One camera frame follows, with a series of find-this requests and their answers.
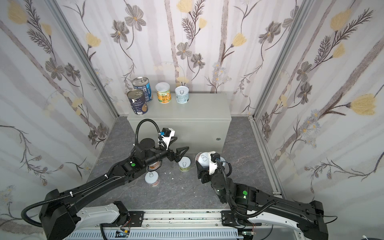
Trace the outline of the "white lid light-blue can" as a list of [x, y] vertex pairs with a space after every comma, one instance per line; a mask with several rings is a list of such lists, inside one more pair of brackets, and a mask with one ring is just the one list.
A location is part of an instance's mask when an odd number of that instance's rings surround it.
[[175, 89], [176, 100], [178, 104], [186, 104], [189, 101], [189, 88], [179, 86]]

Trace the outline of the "white lid pink-red can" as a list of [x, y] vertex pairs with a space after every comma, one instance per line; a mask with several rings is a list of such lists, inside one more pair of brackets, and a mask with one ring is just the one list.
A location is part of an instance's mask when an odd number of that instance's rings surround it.
[[195, 160], [197, 168], [209, 169], [211, 154], [209, 152], [198, 153]]

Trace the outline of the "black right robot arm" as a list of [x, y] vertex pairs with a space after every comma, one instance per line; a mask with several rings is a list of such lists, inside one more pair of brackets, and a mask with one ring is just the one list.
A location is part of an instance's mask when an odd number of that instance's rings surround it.
[[274, 197], [257, 188], [234, 183], [221, 169], [210, 175], [208, 168], [200, 163], [196, 166], [198, 179], [203, 184], [210, 183], [220, 202], [230, 206], [230, 210], [221, 212], [223, 226], [245, 229], [265, 223], [291, 228], [310, 240], [329, 238], [321, 202], [305, 204]]

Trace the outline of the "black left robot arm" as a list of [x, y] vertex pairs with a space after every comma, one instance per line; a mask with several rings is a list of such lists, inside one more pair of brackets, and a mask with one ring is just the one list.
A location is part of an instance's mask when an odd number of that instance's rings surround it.
[[177, 148], [175, 151], [156, 147], [153, 139], [146, 138], [134, 146], [129, 157], [112, 165], [103, 176], [64, 192], [57, 189], [50, 191], [39, 213], [47, 239], [64, 239], [80, 223], [78, 212], [86, 205], [137, 179], [147, 172], [148, 166], [164, 158], [179, 162], [188, 150], [189, 147]]

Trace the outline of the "blue labelled tall can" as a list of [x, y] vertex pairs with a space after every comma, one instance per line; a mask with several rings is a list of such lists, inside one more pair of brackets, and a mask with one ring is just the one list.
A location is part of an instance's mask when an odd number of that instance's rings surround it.
[[137, 77], [133, 79], [132, 84], [135, 89], [143, 91], [146, 98], [146, 102], [151, 102], [153, 100], [150, 81], [147, 77]]

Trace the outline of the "dark labelled tall can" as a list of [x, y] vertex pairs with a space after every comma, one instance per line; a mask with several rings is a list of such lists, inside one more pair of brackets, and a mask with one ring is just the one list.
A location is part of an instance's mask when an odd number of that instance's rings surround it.
[[136, 115], [143, 115], [147, 113], [148, 106], [147, 106], [145, 94], [142, 90], [139, 90], [139, 89], [130, 90], [127, 93], [127, 97]]

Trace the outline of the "white lid yellow-orange can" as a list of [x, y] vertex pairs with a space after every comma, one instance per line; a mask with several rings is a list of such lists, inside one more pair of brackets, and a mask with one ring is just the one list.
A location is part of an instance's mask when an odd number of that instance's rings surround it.
[[155, 86], [158, 96], [158, 101], [161, 104], [167, 104], [171, 101], [170, 85], [166, 82], [160, 82]]

